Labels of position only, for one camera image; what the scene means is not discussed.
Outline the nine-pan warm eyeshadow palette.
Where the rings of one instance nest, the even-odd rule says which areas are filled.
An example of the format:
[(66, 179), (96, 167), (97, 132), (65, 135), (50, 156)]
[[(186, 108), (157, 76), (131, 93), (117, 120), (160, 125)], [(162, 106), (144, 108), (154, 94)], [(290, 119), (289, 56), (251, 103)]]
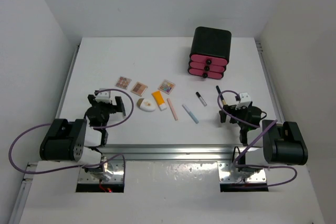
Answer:
[(128, 86), (130, 85), (132, 79), (120, 76), (115, 84), (116, 87), (121, 88), (121, 89), (128, 89)]

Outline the white oval compact bottle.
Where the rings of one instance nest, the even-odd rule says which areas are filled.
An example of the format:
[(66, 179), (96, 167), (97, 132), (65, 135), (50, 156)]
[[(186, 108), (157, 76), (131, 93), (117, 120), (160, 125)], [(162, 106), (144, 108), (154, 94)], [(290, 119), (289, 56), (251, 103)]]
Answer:
[(149, 99), (140, 98), (140, 99), (138, 99), (136, 105), (138, 106), (138, 108), (140, 110), (142, 110), (144, 112), (153, 112), (153, 111), (155, 111), (155, 105)]

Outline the brown four-pan palette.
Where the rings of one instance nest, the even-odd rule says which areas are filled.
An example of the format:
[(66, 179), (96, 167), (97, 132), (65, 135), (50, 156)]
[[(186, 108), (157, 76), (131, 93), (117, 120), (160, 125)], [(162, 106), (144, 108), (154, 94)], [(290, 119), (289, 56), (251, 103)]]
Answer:
[(143, 96), (143, 94), (145, 93), (145, 91), (147, 90), (148, 86), (144, 85), (140, 82), (136, 82), (136, 84), (133, 86), (133, 88), (131, 89), (131, 92), (133, 94), (136, 94), (138, 96)]

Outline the orange cream tube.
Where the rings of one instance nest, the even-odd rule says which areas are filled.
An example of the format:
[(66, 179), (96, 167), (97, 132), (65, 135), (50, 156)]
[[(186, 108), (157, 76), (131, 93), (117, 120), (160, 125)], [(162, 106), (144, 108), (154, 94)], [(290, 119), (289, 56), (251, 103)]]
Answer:
[(163, 99), (163, 96), (159, 90), (152, 93), (152, 96), (154, 97), (160, 111), (164, 111), (167, 109), (166, 103)]

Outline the colourful eyeshadow palette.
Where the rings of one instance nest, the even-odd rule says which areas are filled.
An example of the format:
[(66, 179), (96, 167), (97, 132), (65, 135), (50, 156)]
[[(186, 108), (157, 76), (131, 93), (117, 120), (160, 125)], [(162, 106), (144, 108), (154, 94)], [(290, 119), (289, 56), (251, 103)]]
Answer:
[(175, 88), (175, 84), (168, 81), (168, 80), (163, 80), (163, 82), (159, 85), (158, 90), (162, 91), (163, 93), (166, 94), (171, 94), (173, 89)]

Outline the black lipstick pen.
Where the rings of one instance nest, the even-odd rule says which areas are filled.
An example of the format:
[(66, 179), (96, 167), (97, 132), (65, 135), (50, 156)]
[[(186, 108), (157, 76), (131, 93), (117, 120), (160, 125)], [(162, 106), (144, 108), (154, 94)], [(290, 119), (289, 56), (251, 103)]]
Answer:
[(120, 101), (121, 101), (122, 115), (123, 115), (123, 117), (125, 118), (127, 115), (126, 115), (126, 111), (125, 111), (125, 107), (124, 107), (124, 103), (123, 103), (122, 98), (120, 98)]

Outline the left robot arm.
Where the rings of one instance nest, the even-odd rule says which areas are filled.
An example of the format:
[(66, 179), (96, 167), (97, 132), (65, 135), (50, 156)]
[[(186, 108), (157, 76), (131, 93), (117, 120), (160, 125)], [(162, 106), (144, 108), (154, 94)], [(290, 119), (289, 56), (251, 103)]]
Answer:
[(40, 149), (40, 158), (44, 161), (69, 161), (82, 165), (86, 173), (102, 182), (113, 176), (113, 167), (109, 163), (101, 164), (107, 158), (98, 150), (106, 145), (108, 132), (104, 128), (110, 114), (122, 113), (125, 108), (121, 97), (116, 96), (113, 104), (109, 92), (88, 95), (91, 107), (82, 119), (69, 122), (55, 119), (47, 131)]

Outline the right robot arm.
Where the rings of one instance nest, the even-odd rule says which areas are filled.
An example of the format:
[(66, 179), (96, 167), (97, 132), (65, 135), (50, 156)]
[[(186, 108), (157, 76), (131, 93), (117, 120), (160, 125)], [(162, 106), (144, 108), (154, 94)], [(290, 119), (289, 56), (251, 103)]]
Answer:
[(308, 149), (296, 122), (276, 123), (251, 102), (224, 105), (221, 123), (239, 127), (240, 144), (233, 148), (230, 161), (218, 163), (219, 181), (224, 185), (262, 184), (265, 172), (274, 168), (302, 166)]

